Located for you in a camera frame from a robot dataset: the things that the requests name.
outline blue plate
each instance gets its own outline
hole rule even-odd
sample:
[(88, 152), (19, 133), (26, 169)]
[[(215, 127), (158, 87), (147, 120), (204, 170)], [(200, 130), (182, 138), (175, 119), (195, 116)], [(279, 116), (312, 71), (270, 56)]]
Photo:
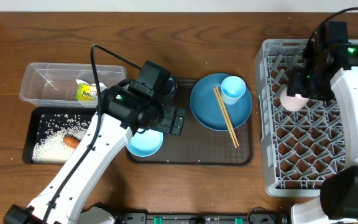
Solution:
[[(216, 131), (227, 131), (223, 114), (214, 93), (214, 87), (218, 86), (221, 91), (223, 80), (230, 75), (217, 73), (204, 77), (194, 86), (190, 96), (190, 108), (194, 117), (207, 128)], [(252, 109), (252, 97), (249, 90), (233, 105), (226, 105), (233, 128), (244, 124)]]
[(135, 156), (151, 156), (160, 149), (162, 140), (161, 132), (147, 130), (143, 134), (136, 133), (127, 144), (127, 149)]

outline wooden chopsticks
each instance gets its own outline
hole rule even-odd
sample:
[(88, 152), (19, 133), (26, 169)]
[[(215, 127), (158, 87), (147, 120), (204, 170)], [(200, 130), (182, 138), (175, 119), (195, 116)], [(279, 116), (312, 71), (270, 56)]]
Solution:
[(231, 139), (233, 140), (234, 147), (235, 148), (237, 148), (237, 146), (240, 147), (239, 141), (237, 140), (237, 136), (236, 136), (236, 134), (234, 132), (233, 125), (231, 124), (229, 114), (227, 113), (226, 107), (225, 107), (225, 105), (223, 103), (221, 92), (219, 91), (219, 88), (217, 86), (214, 88), (214, 92), (215, 92), (216, 99), (217, 99), (217, 101), (219, 103), (219, 107), (221, 108), (223, 118), (224, 118), (224, 122), (226, 122), (227, 129), (229, 130)]

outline dish rack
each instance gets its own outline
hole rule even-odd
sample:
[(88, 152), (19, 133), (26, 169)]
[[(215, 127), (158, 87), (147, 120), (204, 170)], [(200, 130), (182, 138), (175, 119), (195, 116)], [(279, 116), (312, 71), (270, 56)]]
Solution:
[(265, 40), (256, 55), (265, 191), (274, 197), (315, 197), (325, 179), (345, 167), (345, 139), (336, 100), (310, 100), (292, 112), (280, 93), (291, 69), (303, 67), (308, 40)]

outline black tray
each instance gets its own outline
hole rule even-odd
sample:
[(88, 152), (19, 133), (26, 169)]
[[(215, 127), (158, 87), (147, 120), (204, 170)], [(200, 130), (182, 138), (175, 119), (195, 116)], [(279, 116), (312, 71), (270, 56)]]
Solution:
[[(95, 114), (96, 109), (94, 108), (57, 108), (57, 107), (38, 107), (33, 110), (31, 114), (29, 130), (27, 132), (27, 138), (25, 139), (24, 150), (23, 150), (23, 161), (26, 164), (34, 164), (32, 160), (32, 154), (34, 146), (41, 139), (45, 139), (47, 134), (45, 130), (49, 129), (45, 122), (40, 122), (53, 117), (56, 122), (59, 119), (65, 119), (63, 116), (57, 117), (55, 114), (67, 114), (68, 116), (80, 115), (81, 121), (91, 121), (92, 116)], [(53, 127), (54, 131), (58, 131), (59, 128)]]
[(178, 80), (178, 90), (171, 104), (186, 109), (180, 137), (164, 134), (161, 148), (148, 157), (137, 157), (128, 150), (127, 156), (145, 164), (188, 164), (243, 166), (254, 156), (252, 117), (235, 129), (240, 147), (235, 148), (227, 131), (214, 131), (200, 124), (190, 109), (190, 94), (198, 80)]

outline brown tray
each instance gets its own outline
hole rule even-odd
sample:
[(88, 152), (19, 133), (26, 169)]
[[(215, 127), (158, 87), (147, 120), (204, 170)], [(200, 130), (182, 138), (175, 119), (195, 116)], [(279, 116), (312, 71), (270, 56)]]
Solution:
[(254, 156), (252, 117), (235, 132), (240, 144), (235, 148), (227, 131), (214, 131), (200, 124), (190, 109), (190, 95), (198, 80), (178, 80), (178, 89), (171, 104), (186, 109), (180, 137), (164, 134), (161, 148), (148, 157), (127, 156), (138, 163), (244, 166)]

